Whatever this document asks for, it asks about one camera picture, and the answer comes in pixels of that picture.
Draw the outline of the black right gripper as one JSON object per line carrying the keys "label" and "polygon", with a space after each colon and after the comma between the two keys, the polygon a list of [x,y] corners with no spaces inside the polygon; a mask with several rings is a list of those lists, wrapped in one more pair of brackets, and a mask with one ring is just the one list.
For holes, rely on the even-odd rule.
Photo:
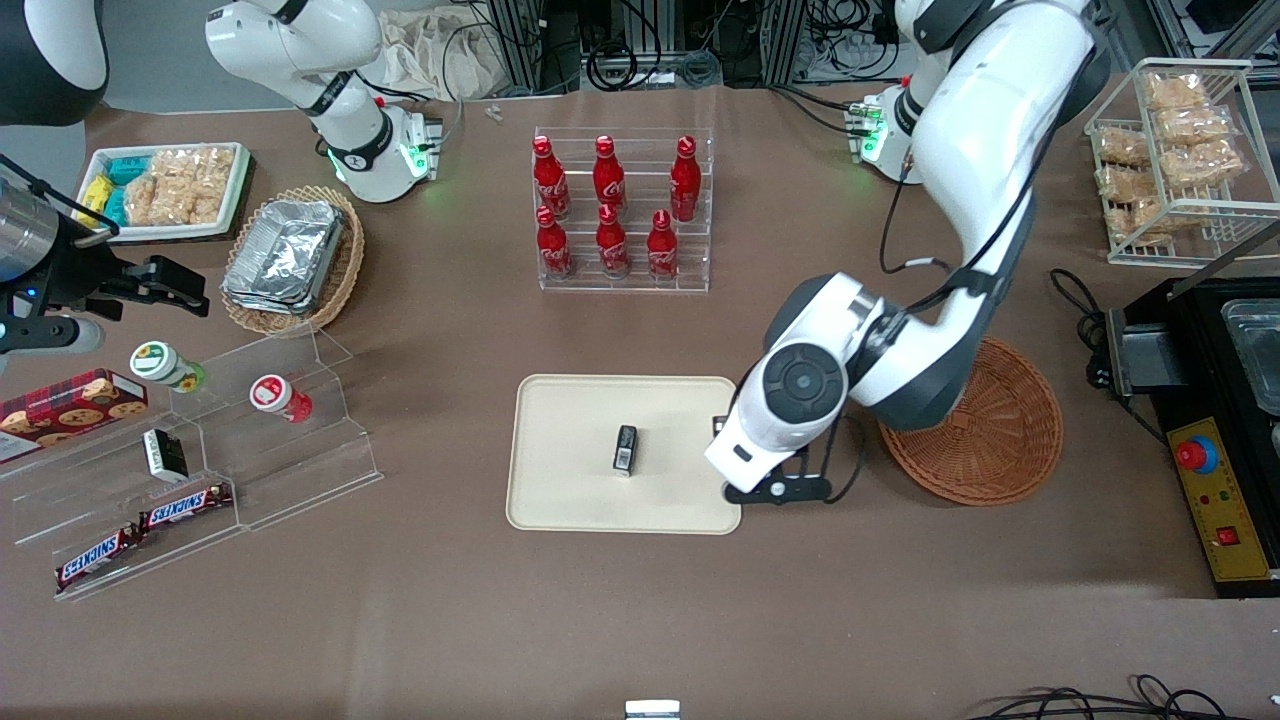
{"label": "black right gripper", "polygon": [[[3,311],[24,316],[69,309],[106,320],[119,320],[123,302],[166,305],[206,318],[210,302],[202,293],[205,277],[169,258],[150,256],[128,264],[106,243],[79,249],[77,240],[90,229],[68,217],[58,218],[58,236],[46,258],[35,269],[3,283]],[[122,277],[138,287],[110,286]]]}

